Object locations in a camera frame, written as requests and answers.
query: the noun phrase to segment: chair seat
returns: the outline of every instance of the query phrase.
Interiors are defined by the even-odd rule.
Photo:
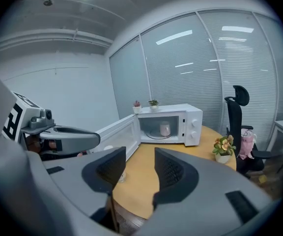
[[[247,157],[242,160],[239,156],[236,158],[236,171],[240,173],[246,170],[262,171],[264,167],[263,160],[261,159],[250,159]]]

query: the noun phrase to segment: pink bag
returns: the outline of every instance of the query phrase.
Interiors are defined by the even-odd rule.
[[[241,129],[241,149],[239,156],[244,160],[247,156],[252,158],[251,151],[254,143],[256,142],[256,134],[251,130],[242,128]]]

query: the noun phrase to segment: office chair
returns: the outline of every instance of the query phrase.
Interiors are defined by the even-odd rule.
[[[233,145],[236,146],[236,170],[242,175],[246,176],[248,171],[261,171],[264,169],[263,159],[271,157],[268,151],[258,151],[256,144],[253,146],[251,155],[254,159],[249,157],[242,160],[239,157],[241,148],[241,129],[253,130],[252,126],[242,125],[242,110],[240,106],[246,106],[250,101],[250,96],[247,90],[242,86],[233,86],[235,89],[235,97],[225,97],[228,106],[230,130],[226,128],[227,135],[232,135]]]

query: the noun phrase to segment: small potted plant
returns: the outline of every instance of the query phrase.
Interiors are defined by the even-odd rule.
[[[214,150],[216,161],[219,163],[226,163],[230,157],[233,155],[234,150],[236,149],[233,146],[233,136],[223,136],[222,138],[217,138],[214,143]]]
[[[150,110],[152,112],[158,111],[158,104],[159,104],[159,102],[157,100],[150,100],[149,104],[150,104]]]
[[[135,101],[134,103],[133,103],[133,111],[134,111],[134,114],[139,114],[140,112],[141,112],[141,110],[142,110],[142,107],[141,107],[141,104],[140,104],[140,102],[139,101]]]

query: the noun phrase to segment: window blinds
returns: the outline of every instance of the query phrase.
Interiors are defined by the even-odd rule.
[[[233,85],[246,88],[250,102],[241,107],[242,124],[254,127],[256,145],[265,149],[274,122],[276,78],[273,59],[265,36],[251,13],[208,11],[199,13],[217,48],[226,96],[234,96]],[[229,126],[225,109],[222,134]]]
[[[203,125],[218,130],[222,88],[212,43],[197,15],[178,18],[141,36],[152,98],[203,110]]]
[[[136,100],[148,106],[148,80],[139,38],[110,57],[110,67],[120,119],[134,113],[132,107]]]
[[[271,18],[258,14],[256,17],[269,39],[269,43],[275,57],[279,84],[279,100],[276,120],[283,120],[283,26]]]

